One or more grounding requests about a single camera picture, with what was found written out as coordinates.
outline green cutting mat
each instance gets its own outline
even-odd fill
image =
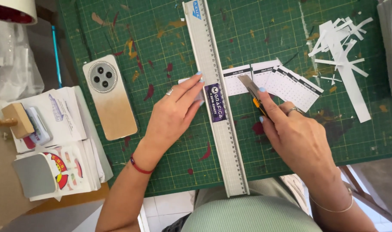
[[[376,4],[376,0],[208,1],[223,69],[278,58],[282,63],[290,61],[287,68],[314,83],[317,80],[312,75],[320,72],[322,76],[332,77],[334,73],[333,66],[323,64],[318,64],[315,72],[306,55],[309,52],[307,42],[316,43],[318,26],[338,17],[349,16],[356,25],[366,18],[374,18],[374,22],[364,27],[368,32],[363,35],[365,39],[358,41],[348,55],[349,60],[365,58],[357,66],[368,72],[369,77],[357,73],[355,77],[372,120],[360,124],[343,83],[331,86],[329,80],[320,81],[325,91],[307,112],[307,116],[325,126],[337,165],[392,157],[392,97]],[[111,186],[144,136],[153,105],[179,79],[197,72],[188,29],[180,25],[180,18],[184,18],[182,4],[170,0],[60,0],[59,5],[81,87],[112,165]],[[143,72],[136,57],[128,54],[126,42],[130,38],[134,40]],[[117,56],[117,60],[140,132],[131,136],[130,141],[107,141],[82,66],[124,49],[126,51]],[[332,59],[328,53],[318,54],[317,58]],[[173,70],[167,73],[164,70],[169,63]],[[136,72],[139,76],[133,81]],[[154,86],[154,94],[144,101],[149,85]],[[252,129],[259,113],[250,95],[232,96],[230,104],[248,180],[291,173],[271,149],[266,136],[257,135]],[[190,128],[163,156],[150,178],[147,197],[223,183],[208,117],[202,107]],[[208,144],[211,155],[199,161],[207,152]]]

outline woman's left hand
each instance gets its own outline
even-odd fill
[[[204,81],[198,72],[190,79],[172,87],[173,92],[165,95],[153,106],[152,116],[147,125],[146,140],[160,157],[189,128],[203,100],[194,101],[202,90]]]

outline silver ring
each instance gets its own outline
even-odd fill
[[[166,95],[170,96],[170,94],[172,94],[173,89],[170,89],[167,93],[165,93]]]
[[[287,111],[286,116],[289,116],[289,113],[290,113],[292,110],[296,110],[296,111],[299,112],[300,114],[303,114],[302,110],[300,110],[300,109],[297,108],[297,107],[294,107],[294,108],[292,108],[292,109],[290,109],[290,110]]]

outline red string bracelet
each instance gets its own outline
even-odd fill
[[[145,171],[145,170],[139,168],[139,167],[136,165],[135,161],[133,160],[133,154],[130,156],[130,162],[132,163],[133,167],[136,168],[137,171],[139,171],[139,172],[141,172],[141,173],[143,173],[143,174],[151,174],[151,173],[154,171],[154,169],[153,169],[152,171]]]

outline woman's right hand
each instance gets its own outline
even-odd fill
[[[272,147],[292,171],[306,184],[336,178],[339,172],[333,162],[323,126],[296,110],[287,114],[294,104],[285,102],[276,105],[264,88],[260,88],[258,93],[272,119],[261,117],[263,129]]]

